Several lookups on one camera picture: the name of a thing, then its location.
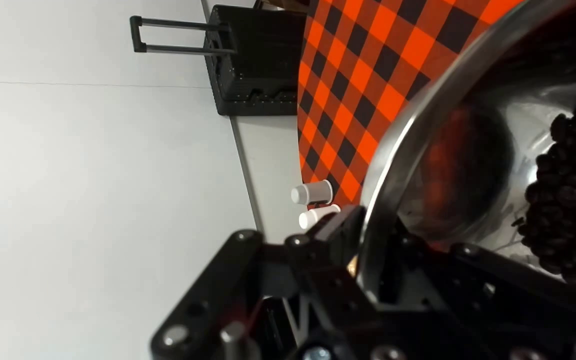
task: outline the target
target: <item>buffalo check pattern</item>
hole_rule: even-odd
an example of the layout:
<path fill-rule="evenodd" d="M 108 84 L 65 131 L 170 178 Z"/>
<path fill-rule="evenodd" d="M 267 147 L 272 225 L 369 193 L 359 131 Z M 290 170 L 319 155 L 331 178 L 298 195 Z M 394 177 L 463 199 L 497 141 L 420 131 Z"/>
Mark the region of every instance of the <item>buffalo check pattern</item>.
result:
<path fill-rule="evenodd" d="M 402 107 L 521 0 L 315 0 L 298 73 L 304 182 L 356 204 Z"/>

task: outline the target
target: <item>orange plaid fabric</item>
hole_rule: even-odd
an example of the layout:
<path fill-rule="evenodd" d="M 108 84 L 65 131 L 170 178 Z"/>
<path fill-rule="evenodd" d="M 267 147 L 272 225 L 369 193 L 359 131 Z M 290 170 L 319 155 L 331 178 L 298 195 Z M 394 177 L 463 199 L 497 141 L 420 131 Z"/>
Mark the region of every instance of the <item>orange plaid fabric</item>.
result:
<path fill-rule="evenodd" d="M 298 75 L 304 182 L 356 204 L 370 159 L 406 103 L 521 0 L 317 0 Z"/>

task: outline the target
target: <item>handle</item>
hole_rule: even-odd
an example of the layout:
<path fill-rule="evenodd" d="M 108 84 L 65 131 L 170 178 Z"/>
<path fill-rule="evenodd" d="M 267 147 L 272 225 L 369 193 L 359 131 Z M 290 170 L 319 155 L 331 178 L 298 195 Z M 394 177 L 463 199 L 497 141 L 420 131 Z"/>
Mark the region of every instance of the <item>handle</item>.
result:
<path fill-rule="evenodd" d="M 160 18 L 143 18 L 130 16 L 130 35 L 134 53 L 176 53 L 176 55 L 201 55 L 201 56 L 224 56 L 237 55 L 234 49 L 191 49 L 191 46 L 160 46 L 143 42 L 143 26 L 158 26 L 158 29 L 191 29 L 205 32 L 231 32 L 224 26 L 199 25 L 199 22 L 172 22 Z"/>

